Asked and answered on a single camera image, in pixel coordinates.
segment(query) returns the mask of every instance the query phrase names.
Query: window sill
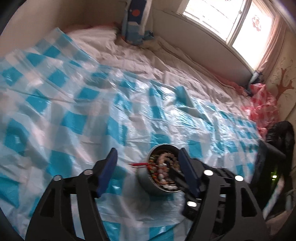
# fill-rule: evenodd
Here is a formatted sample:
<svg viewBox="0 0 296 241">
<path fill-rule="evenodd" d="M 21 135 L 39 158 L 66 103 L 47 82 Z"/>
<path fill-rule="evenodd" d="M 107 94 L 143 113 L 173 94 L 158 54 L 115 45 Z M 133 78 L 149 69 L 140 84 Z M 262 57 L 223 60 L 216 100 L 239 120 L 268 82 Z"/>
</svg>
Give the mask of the window sill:
<svg viewBox="0 0 296 241">
<path fill-rule="evenodd" d="M 244 58 L 233 48 L 228 46 L 225 41 L 223 41 L 218 35 L 216 35 L 214 32 L 212 32 L 209 29 L 206 29 L 205 27 L 203 27 L 201 24 L 199 24 L 198 22 L 195 22 L 193 19 L 190 19 L 182 14 L 170 11 L 170 10 L 163 10 L 163 12 L 170 14 L 174 17 L 177 17 L 189 24 L 192 24 L 193 26 L 199 28 L 200 30 L 202 30 L 203 32 L 205 32 L 206 34 L 210 35 L 213 39 L 215 39 L 216 41 L 218 41 L 221 45 L 223 45 L 228 51 L 230 51 L 234 56 L 237 57 L 237 59 L 250 71 L 250 73 L 254 73 L 253 68 L 244 60 Z"/>
</svg>

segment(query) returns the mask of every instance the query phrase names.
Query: blue and white checkered tablecloth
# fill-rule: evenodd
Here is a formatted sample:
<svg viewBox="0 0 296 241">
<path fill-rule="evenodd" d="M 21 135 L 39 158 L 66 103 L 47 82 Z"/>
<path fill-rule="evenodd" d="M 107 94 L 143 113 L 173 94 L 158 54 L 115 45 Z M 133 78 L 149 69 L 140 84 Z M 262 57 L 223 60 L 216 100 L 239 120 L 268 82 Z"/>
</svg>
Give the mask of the blue and white checkered tablecloth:
<svg viewBox="0 0 296 241">
<path fill-rule="evenodd" d="M 1 59 L 0 116 L 0 206 L 23 237 L 54 175 L 78 175 L 115 147 L 118 165 L 97 201 L 110 239 L 184 240 L 183 195 L 149 196 L 128 164 L 170 143 L 250 181 L 258 152 L 254 122 L 183 86 L 100 65 L 59 29 Z"/>
</svg>

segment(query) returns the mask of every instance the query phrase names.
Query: wrinkled sheet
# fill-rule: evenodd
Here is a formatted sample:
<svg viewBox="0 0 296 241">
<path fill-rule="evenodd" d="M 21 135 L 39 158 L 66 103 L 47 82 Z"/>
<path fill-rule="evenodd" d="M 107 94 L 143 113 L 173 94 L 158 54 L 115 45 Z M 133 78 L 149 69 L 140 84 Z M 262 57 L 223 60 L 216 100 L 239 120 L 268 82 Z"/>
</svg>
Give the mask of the wrinkled sheet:
<svg viewBox="0 0 296 241">
<path fill-rule="evenodd" d="M 99 63 L 59 29 L 1 60 L 0 206 L 24 237 L 54 175 L 78 175 L 115 147 L 117 167 L 97 200 L 110 239 L 184 240 L 191 223 L 180 213 L 183 194 L 149 196 L 128 164 L 170 143 L 250 181 L 260 137 L 239 108 L 248 100 L 194 69 L 164 64 L 150 50 L 118 45 L 120 52 L 113 30 L 97 30 L 102 41 L 87 47 Z"/>
</svg>

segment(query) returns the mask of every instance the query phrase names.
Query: window pane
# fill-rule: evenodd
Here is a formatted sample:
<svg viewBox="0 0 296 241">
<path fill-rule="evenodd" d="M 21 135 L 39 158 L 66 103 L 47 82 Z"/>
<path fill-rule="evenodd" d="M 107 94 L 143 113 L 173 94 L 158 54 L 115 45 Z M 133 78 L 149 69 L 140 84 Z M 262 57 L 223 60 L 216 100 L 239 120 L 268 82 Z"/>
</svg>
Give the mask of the window pane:
<svg viewBox="0 0 296 241">
<path fill-rule="evenodd" d="M 233 48 L 255 69 L 265 49 L 273 15 L 260 1 L 252 1 Z"/>
<path fill-rule="evenodd" d="M 183 14 L 226 40 L 242 4 L 243 0 L 190 0 Z"/>
</svg>

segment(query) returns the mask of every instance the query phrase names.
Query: orange circle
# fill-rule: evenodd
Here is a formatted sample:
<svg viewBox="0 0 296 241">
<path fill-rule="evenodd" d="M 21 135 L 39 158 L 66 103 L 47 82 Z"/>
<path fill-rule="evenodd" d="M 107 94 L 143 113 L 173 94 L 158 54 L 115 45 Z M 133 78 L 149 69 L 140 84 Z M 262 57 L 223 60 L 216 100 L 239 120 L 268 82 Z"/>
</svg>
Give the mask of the orange circle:
<svg viewBox="0 0 296 241">
<path fill-rule="evenodd" d="M 135 9 L 135 10 L 133 10 L 133 12 L 131 13 L 133 16 L 135 16 L 135 17 L 137 17 L 137 16 L 139 16 L 140 15 L 140 10 L 139 9 Z"/>
</svg>

